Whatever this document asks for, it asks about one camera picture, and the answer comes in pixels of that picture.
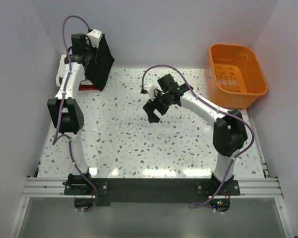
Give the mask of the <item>black t shirt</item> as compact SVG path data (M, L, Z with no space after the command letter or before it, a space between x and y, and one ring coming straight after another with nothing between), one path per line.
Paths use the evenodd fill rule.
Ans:
M102 35L98 48L92 50L92 58L85 70L85 78L99 91L106 86L114 60L106 37Z

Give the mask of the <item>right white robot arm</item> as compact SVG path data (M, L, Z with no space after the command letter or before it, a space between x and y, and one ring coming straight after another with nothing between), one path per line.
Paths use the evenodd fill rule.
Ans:
M184 83L179 85L170 74L158 80L159 87L142 83L141 93L149 96L143 106L150 123L158 123L155 114L166 114L169 107L178 105L195 113L213 128L213 146L218 153L216 168L208 185L204 185L209 195L222 195L233 180L234 158L248 139L245 124L239 110L225 110L205 98L201 98L193 88Z

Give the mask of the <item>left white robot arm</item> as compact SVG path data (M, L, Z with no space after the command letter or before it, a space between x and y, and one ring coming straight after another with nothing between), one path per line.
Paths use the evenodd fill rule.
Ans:
M80 83L85 79L85 68L93 58L95 48L86 34L73 34L71 41L72 46L66 47L66 55L60 61L64 73L60 88L56 96L47 102L56 129L52 144L62 137L68 139L72 167L64 183L65 194L96 196L96 186L91 181L82 146L84 115L75 99Z

